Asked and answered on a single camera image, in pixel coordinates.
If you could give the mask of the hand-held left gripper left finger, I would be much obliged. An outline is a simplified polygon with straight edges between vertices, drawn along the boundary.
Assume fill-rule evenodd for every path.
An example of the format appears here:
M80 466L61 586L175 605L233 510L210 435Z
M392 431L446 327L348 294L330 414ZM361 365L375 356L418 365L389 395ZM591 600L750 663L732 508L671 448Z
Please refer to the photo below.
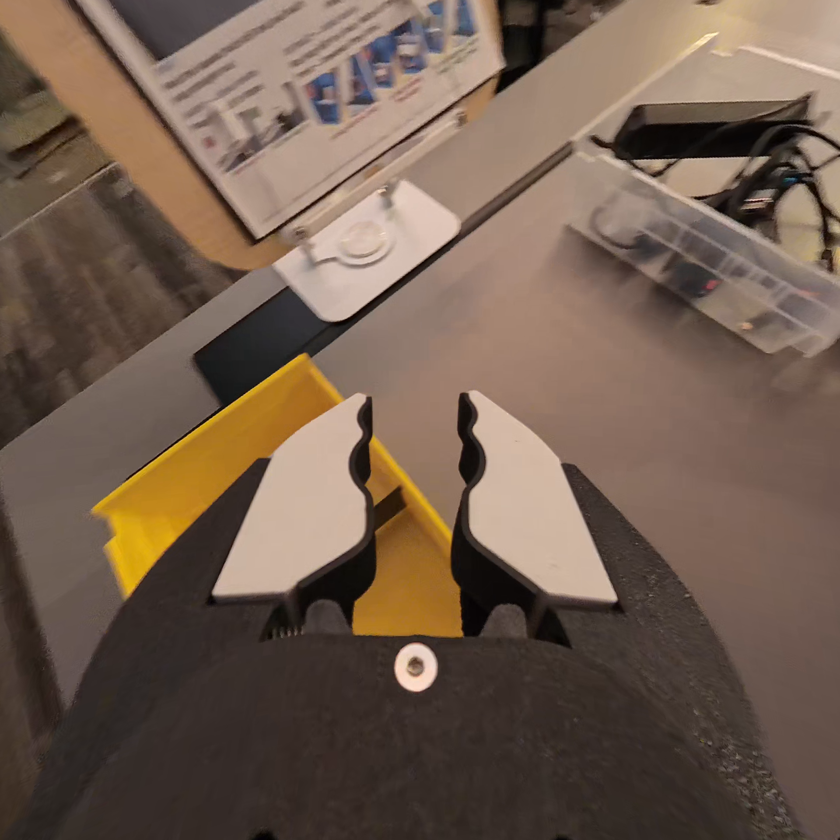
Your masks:
M316 602L351 625L376 571L372 399L357 393L269 458L212 589L214 602L274 602L301 627Z

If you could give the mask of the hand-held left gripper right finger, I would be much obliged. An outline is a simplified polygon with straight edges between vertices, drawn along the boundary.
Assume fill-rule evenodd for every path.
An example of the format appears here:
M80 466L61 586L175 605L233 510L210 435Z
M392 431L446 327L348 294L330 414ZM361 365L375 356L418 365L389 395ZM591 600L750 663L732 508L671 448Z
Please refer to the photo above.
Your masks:
M531 638L563 642L556 611L610 612L620 598L561 459L477 390L458 397L458 472L465 486L450 565L463 635L516 607Z

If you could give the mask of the yellow plastic bin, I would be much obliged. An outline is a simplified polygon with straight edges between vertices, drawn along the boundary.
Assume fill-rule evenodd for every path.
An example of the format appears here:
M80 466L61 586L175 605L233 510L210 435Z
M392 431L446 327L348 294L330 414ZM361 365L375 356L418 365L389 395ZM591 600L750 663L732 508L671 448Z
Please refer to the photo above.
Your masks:
M301 354L101 500L91 514L111 531L103 550L121 599L252 463L342 400ZM450 568L452 532L378 437L371 441L367 487L374 503L399 489L405 507L376 530L376 576L354 608L353 631L461 637L460 594Z

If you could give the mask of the clear plastic bin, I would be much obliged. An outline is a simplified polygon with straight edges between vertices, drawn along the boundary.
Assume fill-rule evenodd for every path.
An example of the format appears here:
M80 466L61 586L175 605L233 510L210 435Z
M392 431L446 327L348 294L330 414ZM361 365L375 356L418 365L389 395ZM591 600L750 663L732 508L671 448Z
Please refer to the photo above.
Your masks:
M607 154L574 151L568 225L684 303L775 354L838 342L838 277Z

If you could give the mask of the black USB hub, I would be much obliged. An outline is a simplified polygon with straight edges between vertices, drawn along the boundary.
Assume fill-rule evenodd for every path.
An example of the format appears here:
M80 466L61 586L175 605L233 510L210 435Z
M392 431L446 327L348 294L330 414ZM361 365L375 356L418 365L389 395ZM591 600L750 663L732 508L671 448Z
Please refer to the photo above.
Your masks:
M782 101L646 103L633 108L611 141L630 161L737 158L768 130L813 125L809 91Z

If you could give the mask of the dark flat desk mat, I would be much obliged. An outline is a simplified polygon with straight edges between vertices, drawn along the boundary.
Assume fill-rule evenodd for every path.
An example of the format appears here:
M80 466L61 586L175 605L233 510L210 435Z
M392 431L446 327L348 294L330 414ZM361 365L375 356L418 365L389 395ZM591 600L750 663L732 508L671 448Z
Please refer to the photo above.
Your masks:
M344 327L322 321L284 289L193 355L219 406L226 407L301 354L328 346Z

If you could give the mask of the instruction poster board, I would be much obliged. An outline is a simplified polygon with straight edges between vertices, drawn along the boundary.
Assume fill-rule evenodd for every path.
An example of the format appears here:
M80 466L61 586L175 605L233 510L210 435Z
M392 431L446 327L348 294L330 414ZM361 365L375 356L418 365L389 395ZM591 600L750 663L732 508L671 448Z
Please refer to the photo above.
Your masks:
M254 270L309 209L501 73L496 2L2 2L2 30L203 256Z

